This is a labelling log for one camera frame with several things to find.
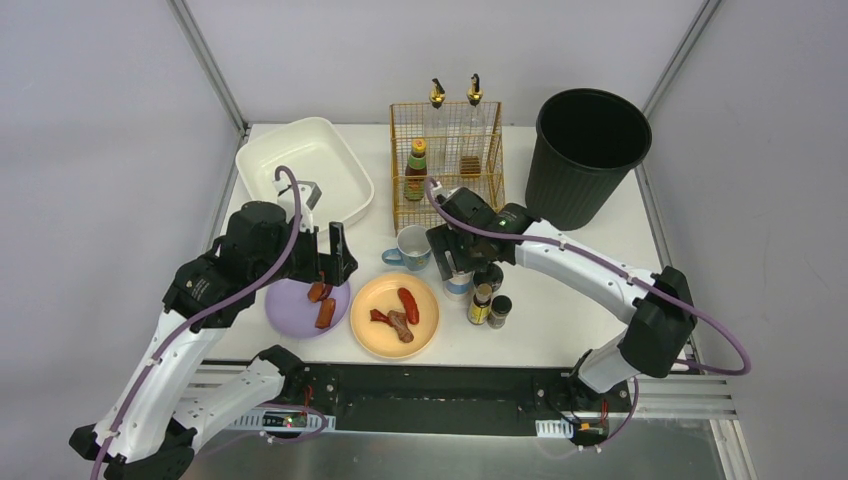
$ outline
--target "wire basket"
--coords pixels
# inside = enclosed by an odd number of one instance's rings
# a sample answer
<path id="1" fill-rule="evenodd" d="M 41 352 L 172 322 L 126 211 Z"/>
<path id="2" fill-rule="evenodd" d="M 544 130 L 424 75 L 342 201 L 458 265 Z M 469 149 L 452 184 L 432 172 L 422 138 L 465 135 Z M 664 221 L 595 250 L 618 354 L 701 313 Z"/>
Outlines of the wire basket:
<path id="1" fill-rule="evenodd" d="M 501 102 L 481 102 L 478 108 L 486 118 L 481 135 L 462 134 L 462 118 L 468 102 L 445 102 L 442 115 L 447 118 L 447 135 L 424 136 L 424 116 L 429 103 L 396 103 L 390 107 L 392 136 L 392 213 L 395 233 L 409 225 L 426 228 L 444 220 L 424 197 L 418 201 L 404 196 L 407 182 L 423 182 L 425 177 L 406 176 L 406 162 L 416 138 L 427 140 L 427 174 L 445 188 L 467 187 L 480 195 L 495 211 L 504 204 L 503 143 L 501 138 Z M 468 147 L 479 148 L 482 155 L 464 155 Z"/>

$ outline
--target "trash can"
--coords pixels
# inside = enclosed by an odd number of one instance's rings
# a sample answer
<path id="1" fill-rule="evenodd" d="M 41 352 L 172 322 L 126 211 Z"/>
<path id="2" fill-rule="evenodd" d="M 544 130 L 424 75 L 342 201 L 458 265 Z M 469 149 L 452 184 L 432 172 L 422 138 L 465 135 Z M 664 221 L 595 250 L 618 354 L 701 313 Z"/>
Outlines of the trash can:
<path id="1" fill-rule="evenodd" d="M 560 230 L 578 229 L 650 147 L 651 127 L 632 103 L 591 88 L 560 92 L 536 119 L 527 208 Z"/>

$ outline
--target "orange plate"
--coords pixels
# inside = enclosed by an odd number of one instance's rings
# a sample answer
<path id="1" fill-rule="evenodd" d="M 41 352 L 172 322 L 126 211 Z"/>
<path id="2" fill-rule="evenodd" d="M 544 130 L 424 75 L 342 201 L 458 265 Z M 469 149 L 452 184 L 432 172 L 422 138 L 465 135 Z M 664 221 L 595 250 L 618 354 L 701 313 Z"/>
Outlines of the orange plate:
<path id="1" fill-rule="evenodd" d="M 407 288 L 418 304 L 418 325 L 409 325 L 415 335 L 410 343 L 398 339 L 395 329 L 382 322 L 371 321 L 371 309 L 388 315 L 389 310 L 403 311 L 398 288 Z M 368 351 L 384 358 L 406 358 L 426 347 L 439 327 L 439 302 L 430 287 L 412 275 L 391 273 L 377 277 L 362 287 L 350 309 L 353 335 Z"/>

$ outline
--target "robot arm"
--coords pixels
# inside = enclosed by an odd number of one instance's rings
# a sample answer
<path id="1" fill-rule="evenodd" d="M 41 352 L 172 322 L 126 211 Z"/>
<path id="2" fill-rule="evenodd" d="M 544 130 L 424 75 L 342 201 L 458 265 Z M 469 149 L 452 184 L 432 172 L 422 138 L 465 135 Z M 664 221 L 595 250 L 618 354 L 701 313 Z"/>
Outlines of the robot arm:
<path id="1" fill-rule="evenodd" d="M 437 188 L 434 194 L 445 213 L 464 224 L 496 234 L 555 239 L 561 245 L 557 248 L 539 241 L 502 240 L 442 225 L 427 232 L 442 279 L 447 280 L 454 271 L 483 269 L 495 261 L 521 265 L 551 276 L 594 299 L 628 326 L 624 333 L 580 359 L 569 377 L 577 392 L 591 398 L 639 373 L 658 378 L 668 375 L 696 321 L 628 279 L 653 278 L 655 287 L 691 303 L 682 273 L 666 267 L 661 274 L 654 274 L 606 257 L 570 239 L 548 221 L 534 217 L 517 204 L 507 204 L 496 213 L 466 188 L 447 195 Z M 566 244 L 620 265 L 628 278 L 562 247 Z"/>
<path id="2" fill-rule="evenodd" d="M 124 392 L 102 420 L 78 428 L 71 436 L 71 446 L 89 460 L 94 460 L 106 439 L 112 438 L 105 452 L 109 464 L 106 478 L 179 478 L 206 441 L 245 411 L 277 397 L 286 375 L 300 367 L 296 357 L 275 346 L 261 352 L 245 372 L 212 393 L 180 402 L 200 362 L 238 313 L 254 303 L 255 292 L 175 332 L 187 319 L 231 298 L 265 275 L 280 258 L 290 236 L 296 236 L 291 253 L 264 285 L 289 278 L 339 286 L 356 270 L 357 262 L 347 249 L 340 223 L 330 224 L 330 254 L 318 253 L 311 207 L 320 190 L 306 182 L 298 185 L 307 193 L 302 196 L 300 225 L 287 221 L 291 217 L 287 210 L 294 207 L 291 185 L 278 185 L 283 189 L 279 205 L 245 204 L 230 217 L 226 235 L 217 238 L 208 252 L 177 270 L 165 294 L 164 311 L 153 339 Z M 172 335 L 176 336 L 154 362 L 154 352 Z M 149 366 L 152 368 L 146 379 L 134 391 L 137 378 Z M 128 397 L 132 402 L 118 432 L 112 432 L 110 427 Z"/>

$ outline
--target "mug handle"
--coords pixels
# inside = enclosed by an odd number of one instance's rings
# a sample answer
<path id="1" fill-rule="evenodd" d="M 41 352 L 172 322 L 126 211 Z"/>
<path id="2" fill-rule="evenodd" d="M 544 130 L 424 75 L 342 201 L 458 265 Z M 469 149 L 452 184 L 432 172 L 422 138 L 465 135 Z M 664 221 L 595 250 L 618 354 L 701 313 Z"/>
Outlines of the mug handle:
<path id="1" fill-rule="evenodd" d="M 400 255 L 400 250 L 397 248 L 390 248 L 383 252 L 383 262 L 386 265 L 394 265 L 396 267 L 403 266 L 403 257 Z"/>

